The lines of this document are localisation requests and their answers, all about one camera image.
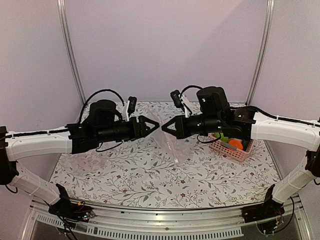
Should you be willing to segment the clear zip top bag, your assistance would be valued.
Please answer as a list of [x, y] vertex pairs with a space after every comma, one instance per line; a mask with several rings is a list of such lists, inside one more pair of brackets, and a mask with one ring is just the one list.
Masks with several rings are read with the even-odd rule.
[[157, 129], [151, 135], [118, 145], [104, 143], [98, 150], [80, 154], [63, 154], [58, 166], [63, 173], [75, 176], [101, 172], [129, 172], [141, 168], [158, 173], [162, 168], [181, 167], [193, 157], [196, 139], [176, 139]]

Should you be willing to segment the green toy apple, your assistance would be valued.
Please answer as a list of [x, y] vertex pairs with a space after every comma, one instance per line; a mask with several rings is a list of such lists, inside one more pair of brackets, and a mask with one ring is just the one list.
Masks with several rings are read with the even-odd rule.
[[224, 134], [222, 132], [216, 132], [213, 134], [213, 136], [218, 139], [218, 140], [221, 140], [225, 143], [228, 143], [229, 142], [229, 138], [227, 136], [224, 136]]

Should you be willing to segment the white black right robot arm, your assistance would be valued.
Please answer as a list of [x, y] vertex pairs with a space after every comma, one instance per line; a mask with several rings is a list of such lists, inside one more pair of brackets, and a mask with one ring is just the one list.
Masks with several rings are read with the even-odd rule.
[[318, 121], [271, 115], [255, 106], [231, 108], [222, 87], [201, 88], [196, 96], [201, 113], [173, 117], [161, 127], [164, 132], [177, 139], [223, 133], [232, 139], [267, 140], [306, 149], [302, 162], [284, 179], [267, 189], [263, 203], [242, 208], [246, 223], [283, 214], [284, 203], [320, 176]]

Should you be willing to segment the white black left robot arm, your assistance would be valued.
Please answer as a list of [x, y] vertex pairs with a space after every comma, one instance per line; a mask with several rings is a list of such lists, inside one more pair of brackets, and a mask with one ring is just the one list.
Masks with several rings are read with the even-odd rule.
[[67, 220], [87, 222], [93, 209], [84, 202], [72, 203], [66, 189], [52, 184], [27, 170], [18, 161], [48, 154], [81, 154], [97, 149], [106, 142], [128, 142], [147, 137], [159, 123], [143, 115], [132, 117], [137, 99], [130, 97], [123, 111], [111, 100], [99, 100], [89, 106], [89, 114], [81, 123], [57, 129], [34, 132], [8, 132], [0, 128], [0, 184], [23, 190], [42, 199], [49, 212]]

